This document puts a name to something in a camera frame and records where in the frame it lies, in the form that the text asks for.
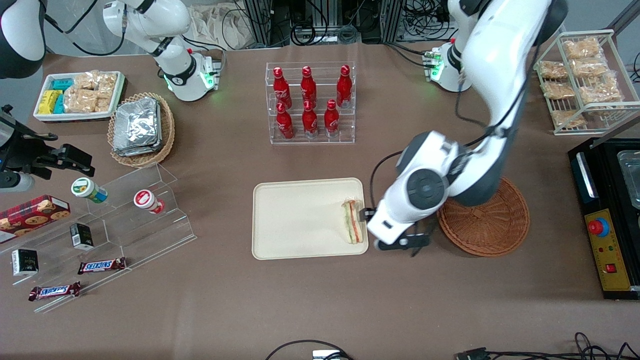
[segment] snickers bar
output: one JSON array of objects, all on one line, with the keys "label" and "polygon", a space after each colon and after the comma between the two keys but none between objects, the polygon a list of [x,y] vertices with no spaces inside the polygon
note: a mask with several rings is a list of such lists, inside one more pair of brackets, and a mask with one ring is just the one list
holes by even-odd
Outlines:
[{"label": "snickers bar", "polygon": [[65,295],[80,295],[80,282],[75,282],[71,285],[64,286],[51,286],[50,288],[41,288],[36,286],[31,290],[29,294],[29,301],[42,300],[49,297],[65,296]]},{"label": "snickers bar", "polygon": [[80,269],[78,275],[85,272],[98,272],[106,270],[121,270],[127,267],[125,258],[118,258],[113,260],[94,261],[93,263],[80,263]]}]

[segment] acrylic bottle rack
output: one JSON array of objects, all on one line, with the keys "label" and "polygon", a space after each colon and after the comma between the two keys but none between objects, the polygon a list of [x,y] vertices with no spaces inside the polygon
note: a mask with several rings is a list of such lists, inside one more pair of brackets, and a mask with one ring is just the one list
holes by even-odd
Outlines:
[{"label": "acrylic bottle rack", "polygon": [[[161,165],[137,169],[102,185],[109,192],[107,200],[102,204],[88,201],[87,213],[84,209],[73,209],[71,217],[36,230],[34,234],[11,240],[11,247],[0,251],[0,261],[7,266],[11,266],[11,252],[17,248],[38,252],[38,273],[14,277],[14,285],[24,292],[25,305],[32,304],[35,312],[48,312],[71,300],[81,299],[99,286],[196,239],[189,218],[178,208],[173,196],[170,185],[174,182],[175,176]],[[151,214],[133,204],[133,195],[144,188],[164,201],[160,214]],[[69,227],[76,222],[91,229],[92,250],[73,248]],[[127,261],[123,270],[77,274],[80,262],[123,256]],[[76,281],[80,281],[82,286],[78,298],[69,295],[27,302],[34,286],[61,286]]]},{"label": "acrylic bottle rack", "polygon": [[[335,99],[337,95],[337,82],[340,78],[340,68],[343,65],[351,67],[351,107],[338,109],[340,113],[339,135],[335,138],[327,137],[324,130],[324,111],[326,110],[326,102],[329,99]],[[305,136],[305,130],[302,126],[302,93],[300,82],[302,81],[302,68],[309,66],[312,76],[317,85],[317,125],[318,136],[309,139]],[[273,91],[273,68],[280,67],[284,78],[289,83],[291,99],[293,105],[287,110],[291,115],[293,126],[295,128],[295,137],[293,139],[285,139],[278,130],[276,121],[276,95]],[[354,143],[356,141],[356,64],[353,61],[323,61],[323,62],[299,62],[299,63],[267,63],[265,72],[266,95],[267,95],[267,118],[269,119],[269,139],[272,144],[278,145],[311,145],[326,143]]]}]

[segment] small black box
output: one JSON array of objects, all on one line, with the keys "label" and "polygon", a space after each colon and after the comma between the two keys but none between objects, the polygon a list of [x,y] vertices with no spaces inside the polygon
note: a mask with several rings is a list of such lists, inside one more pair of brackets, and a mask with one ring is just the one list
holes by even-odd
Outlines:
[{"label": "small black box", "polygon": [[33,275],[38,272],[38,253],[35,250],[15,249],[11,253],[13,276]]},{"label": "small black box", "polygon": [[88,251],[93,249],[91,229],[87,225],[75,223],[71,225],[71,240],[76,249]]}]

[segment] black machine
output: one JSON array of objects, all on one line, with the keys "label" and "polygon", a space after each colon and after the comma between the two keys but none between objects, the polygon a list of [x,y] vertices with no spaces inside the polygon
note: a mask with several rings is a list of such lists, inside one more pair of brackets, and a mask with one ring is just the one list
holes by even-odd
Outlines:
[{"label": "black machine", "polygon": [[49,180],[49,168],[71,169],[93,176],[91,155],[64,144],[59,149],[45,141],[55,141],[54,134],[36,134],[11,117],[12,107],[5,105],[0,111],[0,193],[26,191],[33,186],[29,174]]},{"label": "black machine", "polygon": [[640,139],[569,151],[605,299],[640,299]]}]

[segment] aluminum foil packet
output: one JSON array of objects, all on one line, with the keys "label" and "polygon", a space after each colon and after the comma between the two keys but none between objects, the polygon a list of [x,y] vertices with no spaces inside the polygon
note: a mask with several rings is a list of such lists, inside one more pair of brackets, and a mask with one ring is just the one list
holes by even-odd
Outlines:
[{"label": "aluminum foil packet", "polygon": [[162,149],[160,104],[151,97],[126,102],[115,115],[113,151],[134,156]]}]

